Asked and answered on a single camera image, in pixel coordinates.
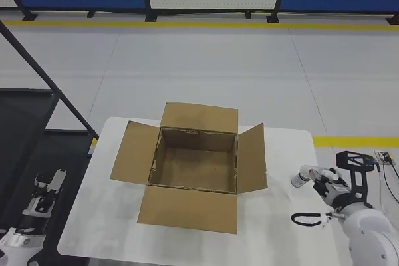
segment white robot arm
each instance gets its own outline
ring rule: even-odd
[[[354,266],[399,266],[399,233],[381,211],[366,202],[366,172],[374,170],[374,158],[364,154],[341,152],[336,159],[338,167],[350,170],[352,187],[347,185],[340,172],[335,169],[310,166],[302,167],[301,173],[293,179],[293,185],[299,187],[301,183],[312,180],[313,188],[323,201],[334,208],[334,212],[326,215],[337,218],[342,224],[343,231],[349,238]],[[362,176],[361,186],[356,182],[357,172]],[[300,223],[296,219],[301,216],[316,215],[297,213],[291,219],[304,226],[320,224]]]
[[[38,266],[31,258],[43,249],[45,228],[55,202],[58,200],[66,171],[57,170],[53,176],[39,173],[28,208],[16,227],[12,227],[0,240],[0,266]]]

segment blue wall panel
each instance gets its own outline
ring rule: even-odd
[[[296,11],[399,11],[399,0],[282,0],[281,9]]]
[[[139,9],[145,8],[144,0],[22,0],[26,7],[67,9]]]

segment yellow floor line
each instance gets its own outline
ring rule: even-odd
[[[256,29],[336,29],[352,31],[399,31],[399,25],[345,25],[319,23],[212,22],[212,21],[4,21],[6,26],[33,27],[205,27]]]
[[[314,136],[317,148],[399,148],[399,137]]]

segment table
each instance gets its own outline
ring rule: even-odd
[[[265,128],[269,187],[238,197],[238,234],[230,235],[136,223],[145,186],[110,179],[129,120],[160,124],[106,121],[59,241],[60,254],[174,266],[340,265],[330,224],[309,228],[290,220],[296,212],[330,210],[311,183],[290,183],[300,166],[317,165],[309,132]],[[249,128],[240,126],[239,132]]]

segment cardboard box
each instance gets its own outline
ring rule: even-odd
[[[138,223],[237,233],[237,194],[267,188],[263,123],[238,110],[167,103],[159,128],[130,121],[111,178],[146,189]]]

